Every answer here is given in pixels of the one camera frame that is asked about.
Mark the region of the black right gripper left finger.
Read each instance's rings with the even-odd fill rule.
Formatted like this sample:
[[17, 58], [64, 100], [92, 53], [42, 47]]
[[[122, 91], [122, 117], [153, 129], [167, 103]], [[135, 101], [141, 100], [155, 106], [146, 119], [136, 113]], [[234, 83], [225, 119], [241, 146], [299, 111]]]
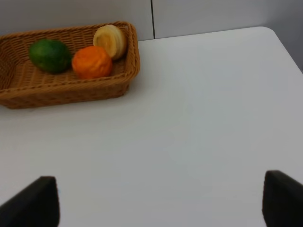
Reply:
[[56, 178], [41, 176], [0, 206], [2, 227], [57, 227], [60, 203]]

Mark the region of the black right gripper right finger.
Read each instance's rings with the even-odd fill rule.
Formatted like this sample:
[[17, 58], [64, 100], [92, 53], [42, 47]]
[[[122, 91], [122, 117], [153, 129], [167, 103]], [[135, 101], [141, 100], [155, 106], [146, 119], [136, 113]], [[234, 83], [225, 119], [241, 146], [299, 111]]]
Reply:
[[262, 214], [267, 227], [301, 227], [303, 185], [279, 170], [266, 171]]

